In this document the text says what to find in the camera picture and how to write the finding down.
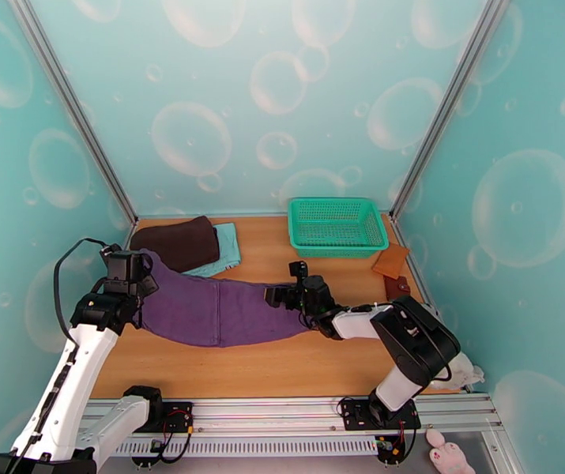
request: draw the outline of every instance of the green basket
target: green basket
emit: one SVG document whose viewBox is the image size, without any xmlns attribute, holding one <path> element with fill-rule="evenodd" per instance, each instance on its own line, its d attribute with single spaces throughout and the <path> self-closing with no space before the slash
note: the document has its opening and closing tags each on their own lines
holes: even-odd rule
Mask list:
<svg viewBox="0 0 565 474">
<path fill-rule="evenodd" d="M 302 258 L 369 258 L 388 246 L 376 205 L 357 197 L 296 197 L 288 235 Z"/>
</svg>

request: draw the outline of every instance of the brown wallet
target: brown wallet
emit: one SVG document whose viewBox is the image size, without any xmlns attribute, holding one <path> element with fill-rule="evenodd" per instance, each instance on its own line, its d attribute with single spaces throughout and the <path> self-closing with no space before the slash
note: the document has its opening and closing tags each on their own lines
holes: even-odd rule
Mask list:
<svg viewBox="0 0 565 474">
<path fill-rule="evenodd" d="M 400 276 L 398 279 L 391 277 L 383 277 L 383 282 L 386 285 L 387 300 L 394 300 L 402 295 L 411 295 L 412 289 L 407 284 L 407 278 Z"/>
</svg>

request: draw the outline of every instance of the wooden surface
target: wooden surface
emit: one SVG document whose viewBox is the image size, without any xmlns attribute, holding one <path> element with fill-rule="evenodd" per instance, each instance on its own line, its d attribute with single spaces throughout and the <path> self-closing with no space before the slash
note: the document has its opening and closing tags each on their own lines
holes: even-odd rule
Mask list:
<svg viewBox="0 0 565 474">
<path fill-rule="evenodd" d="M 218 277 L 251 282 L 286 282 L 289 245 L 286 217 L 212 219 L 234 222 L 243 257 Z M 139 228 L 174 224 L 143 220 Z M 390 242 L 397 242 L 390 230 Z M 324 277 L 338 303 L 386 300 L 382 276 L 368 259 L 307 259 L 309 273 Z M 420 299 L 407 265 L 412 296 Z M 328 340 L 317 332 L 234 348 L 196 348 L 165 340 L 130 325 L 102 369 L 92 397 L 120 397 L 135 384 L 161 388 L 164 397 L 298 397 L 367 395 L 393 366 L 380 340 Z"/>
</svg>

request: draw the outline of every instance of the black bracket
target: black bracket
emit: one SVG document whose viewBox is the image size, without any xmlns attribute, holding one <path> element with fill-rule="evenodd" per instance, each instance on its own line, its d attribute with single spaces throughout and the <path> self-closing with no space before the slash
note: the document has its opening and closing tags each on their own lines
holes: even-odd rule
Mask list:
<svg viewBox="0 0 565 474">
<path fill-rule="evenodd" d="M 185 434 L 188 428 L 192 427 L 192 403 L 191 402 L 166 402 L 163 403 L 163 418 L 147 422 L 135 432 L 165 432 L 175 434 Z"/>
<path fill-rule="evenodd" d="M 408 401 L 390 419 L 380 422 L 371 414 L 369 399 L 342 399 L 339 403 L 344 428 L 347 431 L 398 431 L 401 421 L 404 429 L 420 429 L 420 418 L 414 401 Z"/>
</svg>

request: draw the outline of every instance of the light blue cloth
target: light blue cloth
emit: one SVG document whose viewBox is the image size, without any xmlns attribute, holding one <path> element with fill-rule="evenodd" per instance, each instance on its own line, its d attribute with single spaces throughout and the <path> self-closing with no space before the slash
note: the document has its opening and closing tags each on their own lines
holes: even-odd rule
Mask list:
<svg viewBox="0 0 565 474">
<path fill-rule="evenodd" d="M 220 251 L 218 261 L 202 265 L 196 269 L 184 272 L 184 274 L 188 276 L 211 277 L 240 264 L 240 249 L 238 248 L 238 239 L 236 238 L 236 226 L 234 224 L 218 224 L 214 227 L 217 230 Z"/>
</svg>

